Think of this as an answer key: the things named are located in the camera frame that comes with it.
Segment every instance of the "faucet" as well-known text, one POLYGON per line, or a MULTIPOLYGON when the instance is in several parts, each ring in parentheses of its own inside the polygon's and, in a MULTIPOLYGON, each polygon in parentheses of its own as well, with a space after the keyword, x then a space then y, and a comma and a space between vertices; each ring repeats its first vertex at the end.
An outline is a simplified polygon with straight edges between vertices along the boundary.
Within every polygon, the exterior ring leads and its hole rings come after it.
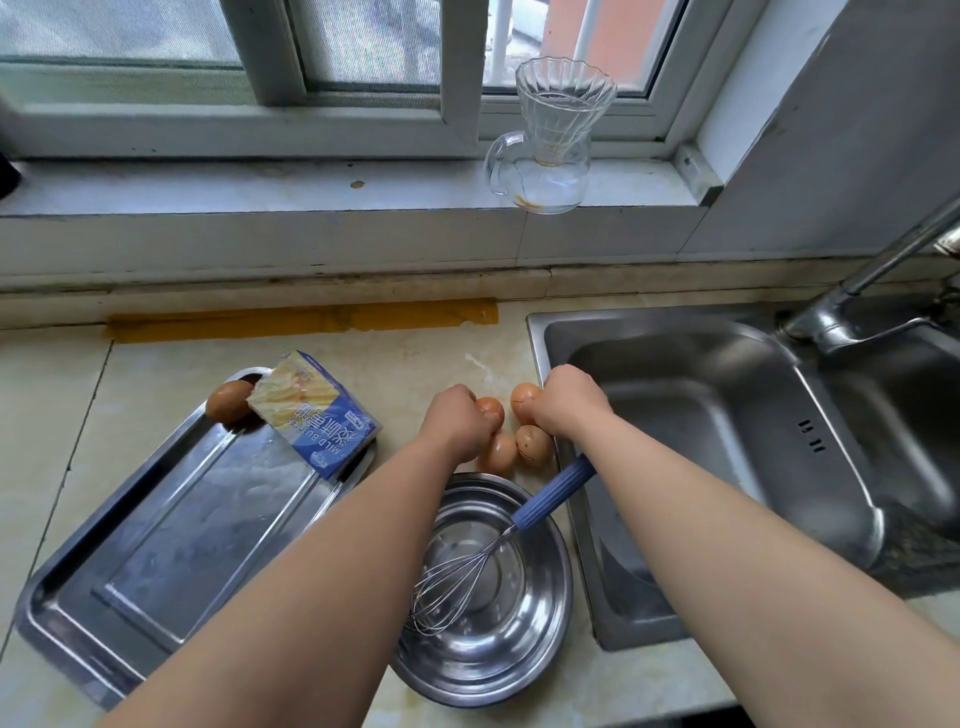
POLYGON ((886 338, 917 326, 934 326, 918 316, 871 336, 863 336, 846 316, 847 304, 864 289, 927 245, 941 255, 960 258, 960 195, 937 207, 877 256, 787 319, 780 331, 797 341, 812 341, 824 354, 886 338))

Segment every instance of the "hand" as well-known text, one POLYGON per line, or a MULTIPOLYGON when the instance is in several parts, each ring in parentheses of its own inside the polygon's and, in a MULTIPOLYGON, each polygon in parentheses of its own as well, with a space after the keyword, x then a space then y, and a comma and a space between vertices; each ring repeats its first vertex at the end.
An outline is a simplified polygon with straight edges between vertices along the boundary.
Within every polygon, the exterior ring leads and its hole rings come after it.
POLYGON ((476 396, 464 384, 454 384, 435 396, 420 425, 420 437, 440 443, 453 467, 479 455, 500 426, 499 418, 477 409, 476 396))
POLYGON ((592 376, 563 364, 550 371, 543 392, 521 404, 520 412, 551 435, 579 442, 591 418, 612 410, 592 376))

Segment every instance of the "eggshell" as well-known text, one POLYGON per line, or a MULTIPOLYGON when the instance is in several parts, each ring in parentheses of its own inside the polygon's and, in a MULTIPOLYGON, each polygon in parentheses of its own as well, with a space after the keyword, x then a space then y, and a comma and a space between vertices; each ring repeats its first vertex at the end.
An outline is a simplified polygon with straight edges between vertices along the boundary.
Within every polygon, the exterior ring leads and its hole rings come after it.
POLYGON ((503 426, 503 421, 506 419, 506 413, 503 410, 503 405, 500 404, 500 400, 496 397, 481 397, 477 400, 477 409, 481 412, 493 412, 500 420, 499 425, 496 426, 497 429, 503 426))
POLYGON ((514 415, 522 425, 532 425, 534 421, 530 417, 520 416, 520 405, 527 400, 539 397, 542 391, 536 384, 525 381, 514 387, 514 391, 510 393, 510 408, 514 410, 514 415))
POLYGON ((247 397, 252 391, 253 385, 243 379, 225 382, 206 398, 204 413, 222 425, 231 425, 242 420, 250 414, 247 397))
POLYGON ((516 440, 509 432, 497 432, 490 440, 487 449, 477 458, 477 470, 510 477, 516 462, 516 440))
POLYGON ((550 460, 550 436, 536 425, 522 425, 516 429, 516 449, 520 462, 539 468, 550 460))

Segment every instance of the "butter box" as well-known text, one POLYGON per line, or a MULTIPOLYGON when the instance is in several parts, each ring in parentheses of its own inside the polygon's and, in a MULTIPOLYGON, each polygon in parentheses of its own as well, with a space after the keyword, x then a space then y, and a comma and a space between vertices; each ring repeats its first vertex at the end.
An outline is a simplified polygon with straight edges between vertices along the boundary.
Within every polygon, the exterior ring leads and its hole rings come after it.
POLYGON ((380 431, 344 385, 303 352, 283 356, 247 404, 326 479, 380 431))

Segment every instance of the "blue whisk handle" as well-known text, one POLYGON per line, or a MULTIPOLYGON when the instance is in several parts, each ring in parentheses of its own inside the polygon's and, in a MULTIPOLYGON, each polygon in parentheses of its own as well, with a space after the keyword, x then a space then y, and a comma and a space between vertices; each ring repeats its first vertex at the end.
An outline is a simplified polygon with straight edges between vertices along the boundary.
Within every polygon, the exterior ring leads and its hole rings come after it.
POLYGON ((560 473, 543 486, 514 513, 514 523, 521 531, 535 525, 553 513, 554 508, 576 493, 584 483, 596 475, 586 455, 579 455, 560 473))

